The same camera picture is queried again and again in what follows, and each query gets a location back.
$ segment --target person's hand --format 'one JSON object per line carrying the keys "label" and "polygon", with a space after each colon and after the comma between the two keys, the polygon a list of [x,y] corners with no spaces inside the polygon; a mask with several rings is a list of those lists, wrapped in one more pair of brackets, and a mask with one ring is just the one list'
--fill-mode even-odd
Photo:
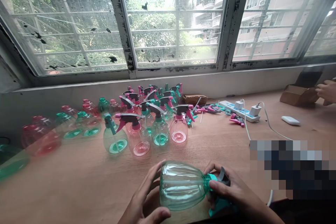
{"label": "person's hand", "polygon": [[[221,165],[210,161],[204,170],[204,174],[213,173],[219,175]],[[221,182],[210,180],[209,186],[215,194],[227,198],[256,223],[282,223],[283,221],[241,180],[241,178],[229,167],[225,167],[225,174],[231,181],[230,186]],[[207,196],[211,209],[215,207],[215,194]]]}
{"label": "person's hand", "polygon": [[157,163],[149,169],[146,177],[143,179],[141,186],[134,193],[131,202],[128,204],[124,214],[118,224],[159,224],[170,217],[168,208],[156,208],[146,218],[144,217],[142,208],[146,201],[147,195],[151,190],[160,185],[160,180],[155,181],[160,177],[160,167],[163,161]]}
{"label": "person's hand", "polygon": [[328,102],[336,103],[336,82],[325,80],[324,84],[318,84],[315,89],[317,95]]}

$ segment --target power strip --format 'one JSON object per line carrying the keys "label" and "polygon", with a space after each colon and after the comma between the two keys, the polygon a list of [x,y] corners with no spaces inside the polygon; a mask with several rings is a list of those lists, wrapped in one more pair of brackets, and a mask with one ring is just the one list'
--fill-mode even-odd
{"label": "power strip", "polygon": [[227,108],[227,109],[232,110],[235,114],[239,115],[242,118],[245,118],[245,111],[246,111],[246,120],[251,122],[251,123],[254,123],[254,122],[257,122],[257,121],[260,120],[259,115],[252,116],[252,115],[249,114],[250,113],[249,110],[244,110],[243,108],[238,110],[238,109],[235,108],[235,105],[231,102],[220,101],[219,104],[222,105],[223,107]]}

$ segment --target pink spray bottle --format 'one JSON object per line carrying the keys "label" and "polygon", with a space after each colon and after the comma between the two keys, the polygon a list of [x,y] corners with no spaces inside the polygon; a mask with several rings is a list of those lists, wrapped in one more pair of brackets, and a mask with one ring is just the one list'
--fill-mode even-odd
{"label": "pink spray bottle", "polygon": [[193,105],[183,104],[175,107],[176,115],[171,123],[169,132],[172,140],[176,143],[184,142],[188,137],[188,124],[183,118],[182,113],[184,112],[192,121],[195,122],[190,109],[193,109]]}
{"label": "pink spray bottle", "polygon": [[128,122],[132,123],[131,131],[128,136],[129,148],[135,156],[145,155],[151,148],[151,144],[149,143],[149,138],[142,133],[143,129],[138,121],[138,117],[144,118],[144,116],[137,114],[116,114],[115,117],[119,118],[120,121],[116,133],[118,133]]}

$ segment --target cardboard box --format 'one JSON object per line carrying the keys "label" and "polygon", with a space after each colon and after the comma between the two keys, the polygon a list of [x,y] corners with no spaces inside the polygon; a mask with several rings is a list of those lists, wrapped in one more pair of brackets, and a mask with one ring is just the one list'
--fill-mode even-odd
{"label": "cardboard box", "polygon": [[183,100],[185,104],[192,104],[196,106],[196,103],[198,102],[198,99],[201,97],[201,100],[199,101],[198,105],[203,106],[207,103],[208,98],[205,95],[202,94],[185,94],[183,95]]}
{"label": "cardboard box", "polygon": [[307,106],[318,100],[315,87],[306,88],[295,85],[287,85],[283,91],[280,101],[292,106]]}

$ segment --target window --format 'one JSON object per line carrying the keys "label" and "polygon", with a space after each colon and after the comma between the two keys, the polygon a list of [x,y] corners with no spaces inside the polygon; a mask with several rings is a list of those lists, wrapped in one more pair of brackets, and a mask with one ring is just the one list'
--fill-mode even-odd
{"label": "window", "polygon": [[[250,27],[250,26],[252,26],[252,22],[244,22],[244,23],[242,23],[242,25],[243,25],[243,27]],[[244,29],[242,29],[241,34],[249,33],[250,31],[251,31],[250,28],[244,28]]]}
{"label": "window", "polygon": [[34,85],[336,61],[334,1],[0,0],[0,47]]}
{"label": "window", "polygon": [[247,7],[246,9],[250,9],[254,6],[257,6],[258,0],[247,0]]}
{"label": "window", "polygon": [[283,19],[283,13],[273,13],[271,16],[270,26],[279,26],[281,25],[281,21]]}

